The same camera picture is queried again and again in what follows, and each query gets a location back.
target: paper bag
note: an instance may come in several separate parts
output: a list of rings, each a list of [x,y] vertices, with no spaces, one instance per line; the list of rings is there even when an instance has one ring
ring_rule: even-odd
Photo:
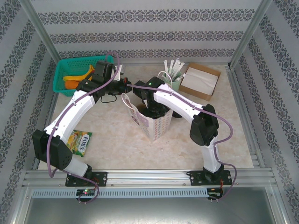
[[[130,118],[136,123],[145,135],[152,141],[160,138],[166,131],[169,129],[172,112],[173,110],[169,110],[163,117],[153,119],[149,117],[145,117],[138,111],[137,107],[130,102],[127,94],[121,95],[122,101],[128,107],[128,113]]]

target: yellow banana toy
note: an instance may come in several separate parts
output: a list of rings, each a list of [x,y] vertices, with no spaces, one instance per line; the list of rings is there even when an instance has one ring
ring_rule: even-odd
[[[78,81],[81,82],[83,79],[86,78],[86,76],[89,75],[89,73],[91,73],[92,71],[94,71],[94,68],[92,65],[89,65],[89,70],[88,72],[86,72],[84,75],[81,76],[65,76],[64,77],[64,81]]]

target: black clamp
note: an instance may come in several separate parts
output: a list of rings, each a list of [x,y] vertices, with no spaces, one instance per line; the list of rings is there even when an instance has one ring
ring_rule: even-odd
[[[191,186],[203,186],[203,185],[231,185],[232,178],[229,170],[224,170],[224,166],[221,167],[215,173],[203,168],[203,170],[192,170],[186,173],[190,176]]]
[[[99,187],[105,187],[107,183],[107,172],[92,171],[92,167],[88,165],[88,169],[84,177],[97,183]],[[76,178],[72,175],[67,175],[65,181],[66,187],[94,187],[94,184],[89,181]]]

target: white stick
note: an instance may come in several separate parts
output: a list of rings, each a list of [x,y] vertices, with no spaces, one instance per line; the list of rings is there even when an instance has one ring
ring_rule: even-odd
[[[186,74],[184,73],[182,76],[177,77],[174,81],[180,81],[182,78],[184,78]]]
[[[180,62],[178,62],[175,67],[173,67],[173,69],[172,69],[172,75],[171,75],[172,78],[175,77],[175,73],[178,70],[179,66],[180,66]]]
[[[182,69],[185,63],[181,63],[181,65],[177,68],[177,70],[174,73],[174,77],[178,74],[178,72]]]
[[[173,63],[174,63],[174,60],[171,60],[170,61],[170,68],[169,68],[169,74],[171,74]]]
[[[174,71],[174,68],[177,66],[177,64],[179,63],[179,58],[176,59],[176,62],[174,63],[173,67],[172,67],[172,72]]]
[[[167,60],[164,60],[164,67],[165,67],[165,72],[168,72]]]

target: metal bracket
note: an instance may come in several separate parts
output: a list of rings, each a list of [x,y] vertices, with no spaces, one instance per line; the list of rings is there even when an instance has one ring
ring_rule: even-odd
[[[207,194],[209,195],[208,199],[216,200],[222,198],[223,188],[207,188]]]
[[[223,170],[219,173],[219,177],[215,180],[210,180],[206,177],[206,172],[204,170],[193,170],[186,173],[190,176],[191,186],[203,186],[203,185],[221,185],[221,180],[223,185],[231,185],[232,177],[230,171]]]
[[[105,187],[107,183],[107,175],[108,175],[107,172],[92,172],[92,177],[90,179],[96,182],[99,187]],[[90,182],[83,181],[71,175],[67,175],[65,185],[66,187],[93,187],[94,186],[94,184]]]

